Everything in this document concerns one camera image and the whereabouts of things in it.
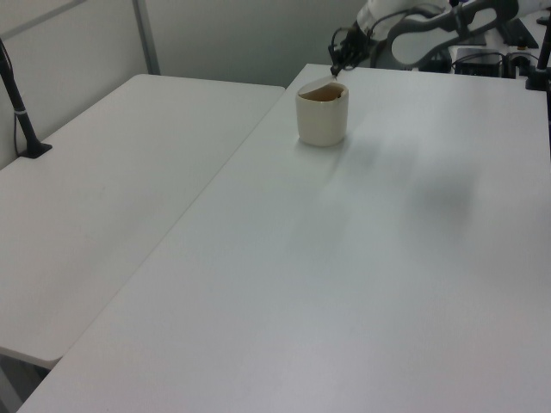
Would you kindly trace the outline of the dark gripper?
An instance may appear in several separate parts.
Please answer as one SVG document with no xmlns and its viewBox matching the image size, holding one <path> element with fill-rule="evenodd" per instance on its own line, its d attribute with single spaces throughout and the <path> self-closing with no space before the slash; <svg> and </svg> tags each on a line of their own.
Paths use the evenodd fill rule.
<svg viewBox="0 0 551 413">
<path fill-rule="evenodd" d="M 357 22 L 335 30 L 329 45 L 332 79 L 336 80 L 341 71 L 354 70 L 369 58 L 372 34 L 372 28 L 362 29 Z"/>
</svg>

